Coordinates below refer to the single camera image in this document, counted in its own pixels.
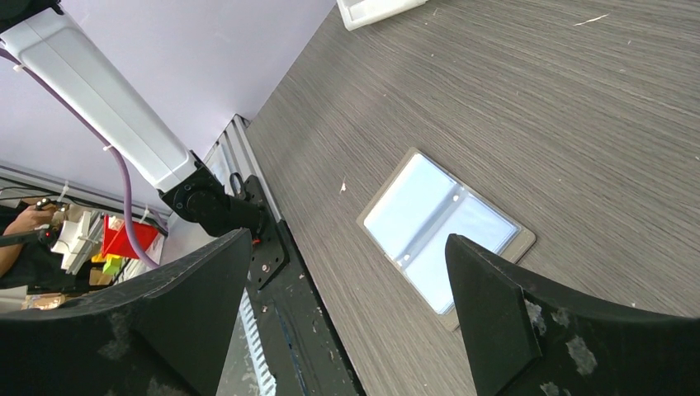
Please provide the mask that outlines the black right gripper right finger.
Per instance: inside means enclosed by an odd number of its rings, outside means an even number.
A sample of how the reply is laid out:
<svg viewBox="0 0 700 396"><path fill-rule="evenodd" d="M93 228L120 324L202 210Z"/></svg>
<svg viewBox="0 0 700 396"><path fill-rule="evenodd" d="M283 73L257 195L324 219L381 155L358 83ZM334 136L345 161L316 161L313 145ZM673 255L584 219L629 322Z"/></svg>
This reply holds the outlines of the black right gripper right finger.
<svg viewBox="0 0 700 396"><path fill-rule="evenodd" d="M698 394L697 318L587 295L458 234L445 256L478 394Z"/></svg>

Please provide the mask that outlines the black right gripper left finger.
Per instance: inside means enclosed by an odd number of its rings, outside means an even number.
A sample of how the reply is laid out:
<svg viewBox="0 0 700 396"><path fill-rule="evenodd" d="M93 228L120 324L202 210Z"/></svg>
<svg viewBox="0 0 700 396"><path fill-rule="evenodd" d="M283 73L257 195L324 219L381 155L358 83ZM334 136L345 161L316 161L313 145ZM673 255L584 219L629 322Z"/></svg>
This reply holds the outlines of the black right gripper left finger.
<svg viewBox="0 0 700 396"><path fill-rule="evenodd" d="M2 394L215 394L251 256L237 230L55 309L3 314Z"/></svg>

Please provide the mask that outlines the person's hand in background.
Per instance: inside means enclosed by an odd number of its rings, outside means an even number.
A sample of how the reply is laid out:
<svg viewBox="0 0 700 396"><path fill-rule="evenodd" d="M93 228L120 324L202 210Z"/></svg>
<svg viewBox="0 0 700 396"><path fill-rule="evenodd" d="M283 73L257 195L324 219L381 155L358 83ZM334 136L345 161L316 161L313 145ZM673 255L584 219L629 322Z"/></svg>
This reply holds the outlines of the person's hand in background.
<svg viewBox="0 0 700 396"><path fill-rule="evenodd" d="M4 229L3 237L9 237L13 244L1 246L1 276L5 276L14 267L28 238L35 237L38 228L52 222L56 210L55 205L43 209L29 205Z"/></svg>

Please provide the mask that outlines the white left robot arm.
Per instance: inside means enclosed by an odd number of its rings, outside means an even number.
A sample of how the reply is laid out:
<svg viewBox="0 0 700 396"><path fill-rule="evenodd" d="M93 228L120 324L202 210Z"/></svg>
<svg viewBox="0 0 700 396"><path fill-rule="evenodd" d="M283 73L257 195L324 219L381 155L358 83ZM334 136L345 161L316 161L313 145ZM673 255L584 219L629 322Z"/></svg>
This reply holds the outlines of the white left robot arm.
<svg viewBox="0 0 700 396"><path fill-rule="evenodd" d="M58 1L3 1L1 43L2 54L51 88L180 218L212 237L263 232L269 218L263 207L226 193Z"/></svg>

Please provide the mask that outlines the white two-compartment tray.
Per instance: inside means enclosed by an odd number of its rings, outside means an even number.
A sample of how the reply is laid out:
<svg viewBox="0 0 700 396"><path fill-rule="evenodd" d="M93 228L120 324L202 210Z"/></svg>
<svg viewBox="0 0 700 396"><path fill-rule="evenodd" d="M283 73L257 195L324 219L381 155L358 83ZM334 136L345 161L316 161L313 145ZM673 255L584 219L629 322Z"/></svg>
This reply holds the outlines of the white two-compartment tray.
<svg viewBox="0 0 700 396"><path fill-rule="evenodd" d="M354 31L386 18L424 5L427 0L337 0L338 10L348 31Z"/></svg>

